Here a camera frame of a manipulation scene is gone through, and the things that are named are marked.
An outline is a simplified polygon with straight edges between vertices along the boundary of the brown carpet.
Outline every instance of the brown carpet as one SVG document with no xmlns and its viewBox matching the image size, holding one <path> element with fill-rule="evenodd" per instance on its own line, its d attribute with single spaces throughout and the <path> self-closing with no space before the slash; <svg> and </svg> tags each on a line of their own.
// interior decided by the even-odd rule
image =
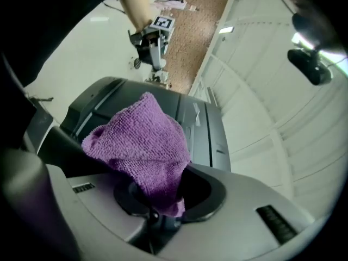
<svg viewBox="0 0 348 261">
<path fill-rule="evenodd" d="M 175 31 L 165 55 L 169 71 L 171 90 L 188 94 L 197 72 L 203 62 L 209 44 L 221 18 L 227 0 L 186 0 L 188 5 L 196 6 L 199 11 L 172 9 L 176 19 Z"/>
</svg>

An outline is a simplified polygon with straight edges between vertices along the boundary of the dark gray panel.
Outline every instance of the dark gray panel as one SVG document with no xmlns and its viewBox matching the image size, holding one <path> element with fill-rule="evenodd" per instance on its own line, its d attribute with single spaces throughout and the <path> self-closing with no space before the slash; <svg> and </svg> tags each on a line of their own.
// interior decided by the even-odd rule
<svg viewBox="0 0 348 261">
<path fill-rule="evenodd" d="M 31 98 L 30 101 L 35 105 L 36 113 L 30 121 L 27 128 L 27 133 L 35 148 L 35 151 L 37 152 L 42 139 L 53 122 L 53 117 L 44 110 L 37 98 Z"/>
<path fill-rule="evenodd" d="M 106 125 L 111 118 L 112 116 L 110 118 L 103 118 L 92 113 L 90 118 L 88 118 L 86 120 L 86 123 L 81 127 L 80 131 L 76 133 L 78 141 L 82 142 L 86 138 L 86 136 L 92 132 L 92 130 L 94 130 L 98 126 Z"/>
<path fill-rule="evenodd" d="M 68 135 L 75 135 L 95 106 L 110 93 L 115 92 L 123 82 L 124 79 L 114 77 L 104 77 L 94 82 L 70 104 L 60 128 Z"/>
<path fill-rule="evenodd" d="M 204 102 L 189 96 L 182 96 L 177 121 L 184 130 L 192 162 L 210 166 L 208 125 Z"/>
<path fill-rule="evenodd" d="M 126 81 L 112 96 L 98 108 L 98 112 L 112 117 L 123 108 L 129 107 L 139 100 L 140 96 L 150 92 L 156 98 L 162 111 L 175 119 L 180 94 L 152 84 Z"/>
<path fill-rule="evenodd" d="M 212 143 L 213 167 L 231 171 L 231 162 L 229 160 L 226 134 L 222 124 L 220 109 L 210 103 L 206 103 L 206 106 L 210 129 L 210 140 Z"/>
<path fill-rule="evenodd" d="M 82 258 L 77 260 L 122 259 L 119 256 L 124 256 L 128 260 L 162 260 L 125 242 L 129 237 L 127 233 L 131 234 L 128 230 L 133 229 L 137 232 L 136 226 L 141 227 L 145 220 L 127 215 L 117 205 L 112 196 L 114 185 L 107 184 L 106 186 L 106 183 L 114 181 L 112 177 L 107 175 L 77 177 L 69 179 L 68 182 L 59 167 L 49 165 L 48 172 L 59 209 L 77 240 L 79 251 L 83 254 Z M 96 188 L 75 194 L 70 184 L 75 185 L 85 181 L 94 183 Z M 98 189 L 99 186 L 107 187 L 107 190 L 111 189 L 111 193 L 104 192 L 102 188 Z M 87 197 L 89 201 L 85 201 L 85 198 L 82 197 L 88 193 L 92 194 Z"/>
</svg>

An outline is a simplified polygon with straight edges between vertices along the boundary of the light fixture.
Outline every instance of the light fixture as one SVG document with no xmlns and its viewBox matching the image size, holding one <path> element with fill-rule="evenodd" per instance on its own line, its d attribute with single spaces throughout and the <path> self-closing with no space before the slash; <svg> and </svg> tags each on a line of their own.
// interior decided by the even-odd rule
<svg viewBox="0 0 348 261">
<path fill-rule="evenodd" d="M 219 31 L 219 34 L 223 34 L 223 33 L 231 33 L 233 31 L 234 27 L 231 26 L 231 27 L 226 27 L 226 28 L 222 28 L 220 31 Z"/>
<path fill-rule="evenodd" d="M 309 41 L 307 41 L 300 33 L 295 33 L 291 40 L 294 44 L 302 44 L 305 48 L 312 50 L 314 45 L 312 45 Z"/>
<path fill-rule="evenodd" d="M 101 22 L 101 21 L 108 21 L 109 18 L 106 16 L 93 16 L 89 20 L 91 22 Z"/>
</svg>

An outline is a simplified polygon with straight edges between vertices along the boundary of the white wall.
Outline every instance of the white wall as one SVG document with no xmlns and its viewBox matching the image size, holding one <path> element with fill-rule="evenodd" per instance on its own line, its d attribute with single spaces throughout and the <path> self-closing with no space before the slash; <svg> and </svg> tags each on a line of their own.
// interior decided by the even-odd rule
<svg viewBox="0 0 348 261">
<path fill-rule="evenodd" d="M 122 9 L 116 0 L 106 3 Z M 128 30 L 135 32 L 125 14 L 100 4 L 53 52 L 37 80 L 26 87 L 28 95 L 54 97 L 52 102 L 43 104 L 61 123 L 69 105 L 95 81 L 108 76 L 143 81 L 150 75 L 151 65 L 142 63 L 140 69 L 131 69 L 129 62 L 138 54 L 130 43 Z"/>
<path fill-rule="evenodd" d="M 234 32 L 218 34 L 224 27 Z M 229 0 L 190 95 L 211 87 L 232 172 L 252 176 L 316 218 L 330 212 L 348 163 L 348 80 L 312 86 L 287 60 L 291 13 L 281 0 Z"/>
</svg>

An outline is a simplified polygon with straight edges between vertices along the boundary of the cable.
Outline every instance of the cable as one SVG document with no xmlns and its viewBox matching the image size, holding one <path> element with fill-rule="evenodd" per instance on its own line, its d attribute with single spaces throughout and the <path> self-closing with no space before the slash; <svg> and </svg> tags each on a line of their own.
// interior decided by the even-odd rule
<svg viewBox="0 0 348 261">
<path fill-rule="evenodd" d="M 346 56 L 345 58 L 343 58 L 343 59 L 341 59 L 341 60 L 339 60 L 338 62 L 336 62 L 336 63 L 332 63 L 332 64 L 329 64 L 328 66 L 326 66 L 326 67 L 331 67 L 331 66 L 333 66 L 333 65 L 337 65 L 338 63 L 341 63 L 343 60 L 345 60 L 345 59 L 347 59 L 348 58 L 348 56 Z"/>
<path fill-rule="evenodd" d="M 111 8 L 111 9 L 114 9 L 114 10 L 116 10 L 116 11 L 120 11 L 120 12 L 123 13 L 123 14 L 126 14 L 124 11 L 122 11 L 122 10 L 120 10 L 120 9 L 118 9 L 118 8 L 114 8 L 114 7 L 108 5 L 108 4 L 105 3 L 105 2 L 103 2 L 103 4 L 104 4 L 106 7 L 108 7 L 108 8 Z"/>
<path fill-rule="evenodd" d="M 50 114 L 50 116 L 53 118 L 53 120 L 54 120 L 58 125 L 61 124 L 61 122 L 59 122 L 58 119 L 56 119 L 56 118 L 51 114 L 51 112 L 49 112 L 49 111 L 47 110 L 45 104 L 43 103 L 44 101 L 41 101 L 41 100 L 38 98 L 37 95 L 30 96 L 28 92 L 26 92 L 25 95 L 26 95 L 26 97 L 28 98 L 28 100 L 30 100 L 30 99 L 32 99 L 32 98 L 36 99 L 36 100 L 38 101 L 38 103 L 41 105 L 41 107 L 42 107 L 48 114 Z"/>
</svg>

